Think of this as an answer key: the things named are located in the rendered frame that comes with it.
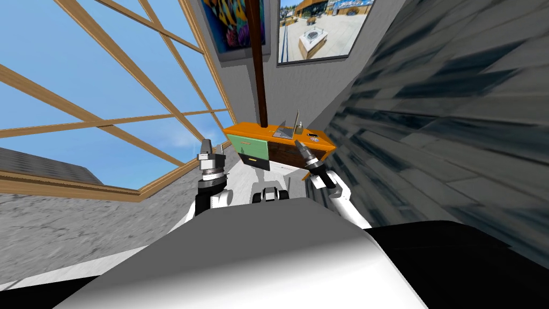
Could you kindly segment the wooden framed window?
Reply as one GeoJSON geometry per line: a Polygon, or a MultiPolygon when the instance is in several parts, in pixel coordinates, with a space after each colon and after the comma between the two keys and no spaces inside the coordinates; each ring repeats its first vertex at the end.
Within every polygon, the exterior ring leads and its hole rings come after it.
{"type": "Polygon", "coordinates": [[[0,194],[139,202],[234,122],[190,0],[0,0],[0,194]]]}

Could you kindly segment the dark brown wooden post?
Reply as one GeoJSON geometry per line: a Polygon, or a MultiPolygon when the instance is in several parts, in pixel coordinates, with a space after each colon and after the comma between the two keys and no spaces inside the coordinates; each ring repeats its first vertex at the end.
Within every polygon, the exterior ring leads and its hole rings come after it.
{"type": "Polygon", "coordinates": [[[262,38],[261,38],[261,19],[259,10],[259,0],[244,0],[246,15],[248,20],[251,49],[253,55],[253,64],[256,81],[257,105],[259,114],[259,125],[261,128],[267,128],[268,114],[265,98],[263,62],[262,62],[262,38]]]}

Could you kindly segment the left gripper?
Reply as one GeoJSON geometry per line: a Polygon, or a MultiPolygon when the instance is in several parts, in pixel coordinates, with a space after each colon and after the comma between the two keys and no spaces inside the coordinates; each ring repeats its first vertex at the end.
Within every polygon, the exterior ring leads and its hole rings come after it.
{"type": "Polygon", "coordinates": [[[224,171],[226,156],[224,155],[224,148],[222,144],[219,145],[219,154],[213,153],[211,140],[203,139],[197,159],[199,161],[199,169],[201,171],[224,171]]]}

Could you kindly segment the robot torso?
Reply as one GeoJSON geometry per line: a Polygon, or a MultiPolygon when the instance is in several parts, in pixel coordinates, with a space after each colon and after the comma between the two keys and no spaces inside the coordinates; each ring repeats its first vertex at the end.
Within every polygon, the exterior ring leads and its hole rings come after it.
{"type": "Polygon", "coordinates": [[[427,309],[362,228],[309,198],[203,212],[54,309],[427,309]]]}

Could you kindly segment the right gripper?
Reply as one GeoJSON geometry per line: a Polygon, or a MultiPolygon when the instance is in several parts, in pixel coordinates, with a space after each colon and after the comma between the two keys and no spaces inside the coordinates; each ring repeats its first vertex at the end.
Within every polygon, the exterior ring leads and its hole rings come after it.
{"type": "Polygon", "coordinates": [[[302,142],[295,140],[296,147],[298,148],[301,156],[305,160],[305,169],[312,170],[319,167],[322,164],[322,161],[317,159],[315,156],[311,156],[311,151],[307,148],[302,142]]]}

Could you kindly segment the patio photo picture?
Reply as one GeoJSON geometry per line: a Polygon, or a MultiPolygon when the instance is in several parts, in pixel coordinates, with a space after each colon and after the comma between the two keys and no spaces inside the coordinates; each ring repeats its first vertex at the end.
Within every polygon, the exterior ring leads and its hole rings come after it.
{"type": "Polygon", "coordinates": [[[348,57],[375,0],[279,0],[277,63],[348,57]]]}

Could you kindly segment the colourful fish picture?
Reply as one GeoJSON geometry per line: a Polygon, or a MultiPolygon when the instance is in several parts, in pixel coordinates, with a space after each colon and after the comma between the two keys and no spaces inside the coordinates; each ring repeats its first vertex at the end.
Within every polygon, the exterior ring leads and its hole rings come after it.
{"type": "Polygon", "coordinates": [[[259,9],[262,55],[271,51],[270,0],[199,0],[215,54],[221,65],[230,66],[253,57],[250,17],[246,4],[259,9]]]}

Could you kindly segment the orange desk with green drawer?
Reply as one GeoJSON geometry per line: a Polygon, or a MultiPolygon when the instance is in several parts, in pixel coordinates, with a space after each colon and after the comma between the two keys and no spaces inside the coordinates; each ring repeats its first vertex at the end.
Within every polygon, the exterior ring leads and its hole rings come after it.
{"type": "Polygon", "coordinates": [[[319,160],[326,159],[336,149],[324,132],[306,129],[299,120],[299,113],[290,124],[283,122],[263,128],[257,123],[241,122],[223,132],[244,164],[265,171],[273,165],[280,173],[304,170],[306,161],[296,142],[303,143],[319,160]]]}

